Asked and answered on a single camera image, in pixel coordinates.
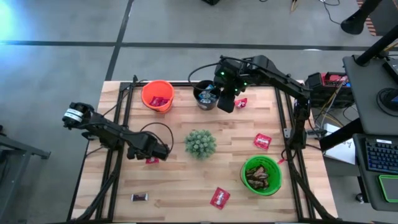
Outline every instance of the gray floor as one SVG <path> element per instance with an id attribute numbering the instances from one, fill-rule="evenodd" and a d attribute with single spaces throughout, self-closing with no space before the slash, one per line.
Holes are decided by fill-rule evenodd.
<path id="1" fill-rule="evenodd" d="M 128 0 L 5 0 L 0 3 L 0 40 L 115 42 Z M 370 46 L 373 37 L 345 34 L 331 23 L 317 0 L 300 0 L 290 14 L 291 0 L 221 0 L 210 7 L 199 0 L 135 0 L 124 42 L 264 45 Z M 355 10 L 355 0 L 329 7 L 341 22 Z M 28 223 L 66 219 L 87 144 L 79 131 L 62 127 L 71 101 L 98 104 L 114 47 L 0 45 L 0 124 L 8 136 L 52 151 L 51 158 L 34 158 L 24 177 L 12 212 Z M 183 49 L 122 47 L 112 80 L 133 75 L 185 80 L 194 68 L 218 57 L 264 54 L 296 79 L 314 72 L 343 71 L 349 51 Z M 212 77 L 198 72 L 194 80 Z M 328 170 L 333 164 L 326 164 Z M 354 177 L 331 176 L 339 217 L 350 221 L 398 220 L 398 214 L 377 212 L 353 199 Z"/>

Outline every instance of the green succulent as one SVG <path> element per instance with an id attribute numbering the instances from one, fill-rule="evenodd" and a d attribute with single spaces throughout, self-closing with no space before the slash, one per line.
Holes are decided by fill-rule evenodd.
<path id="1" fill-rule="evenodd" d="M 216 138 L 207 130 L 195 130 L 185 137 L 185 152 L 199 160 L 209 158 L 215 153 L 216 146 Z"/>

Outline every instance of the black cup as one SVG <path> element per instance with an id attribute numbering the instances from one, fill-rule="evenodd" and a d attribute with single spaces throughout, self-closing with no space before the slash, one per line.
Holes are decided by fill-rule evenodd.
<path id="1" fill-rule="evenodd" d="M 204 90 L 204 89 L 207 88 L 209 85 L 213 85 L 213 86 L 214 86 L 213 81 L 211 81 L 211 80 L 203 80 L 203 81 L 199 82 L 198 84 L 196 84 L 196 87 L 201 88 L 201 89 Z M 217 97 L 217 100 L 214 101 L 214 102 L 212 102 L 212 103 L 202 103 L 202 102 L 200 101 L 201 99 L 200 99 L 200 97 L 199 97 L 199 94 L 200 94 L 200 93 L 202 93 L 201 90 L 197 90 L 197 89 L 195 89 L 195 88 L 193 89 L 193 96 L 194 96 L 195 99 L 197 100 L 197 103 L 198 103 L 199 108 L 202 109 L 202 110 L 211 110 L 211 109 L 213 109 L 213 108 L 217 105 L 217 101 L 218 101 L 218 98 L 220 97 L 221 90 L 215 88 L 215 89 L 213 89 L 213 90 L 210 91 L 210 93 L 216 95 L 216 97 Z"/>

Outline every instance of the bucket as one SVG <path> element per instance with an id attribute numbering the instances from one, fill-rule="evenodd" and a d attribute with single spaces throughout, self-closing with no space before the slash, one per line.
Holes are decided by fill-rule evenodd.
<path id="1" fill-rule="evenodd" d="M 259 165 L 264 166 L 267 169 L 268 177 L 268 188 L 261 190 L 254 190 L 246 179 L 246 170 L 258 167 Z M 270 196 L 276 193 L 280 186 L 282 186 L 282 172 L 280 171 L 279 165 L 270 157 L 265 155 L 255 155 L 249 158 L 242 166 L 241 169 L 241 180 L 243 184 L 252 192 L 262 196 Z"/>
<path id="2" fill-rule="evenodd" d="M 211 80 L 203 80 L 203 81 L 200 81 L 198 84 L 196 84 L 196 87 L 201 88 L 202 90 L 204 90 L 209 85 L 214 85 L 213 81 L 211 81 Z M 221 90 L 220 89 L 213 89 L 213 90 L 210 91 L 210 93 L 212 93 L 212 94 L 217 96 L 217 100 L 215 102 L 212 102 L 212 103 L 202 103 L 200 101 L 201 99 L 199 97 L 200 93 L 202 93 L 201 90 L 197 90 L 195 88 L 193 89 L 193 96 L 197 100 L 197 104 L 198 104 L 199 108 L 202 109 L 202 110 L 211 110 L 217 105 L 218 98 L 221 95 Z"/>
<path id="3" fill-rule="evenodd" d="M 165 105 L 162 106 L 151 106 L 149 103 L 152 101 L 153 97 L 163 97 L 169 99 Z M 141 100 L 149 109 L 156 112 L 166 113 L 168 112 L 173 103 L 174 99 L 174 88 L 173 86 L 165 80 L 154 80 L 144 87 L 142 87 Z"/>

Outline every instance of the green mouse pad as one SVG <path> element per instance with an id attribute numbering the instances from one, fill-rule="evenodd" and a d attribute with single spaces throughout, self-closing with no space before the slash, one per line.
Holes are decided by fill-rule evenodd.
<path id="1" fill-rule="evenodd" d="M 398 203 L 398 175 L 380 175 L 379 180 L 385 200 Z"/>

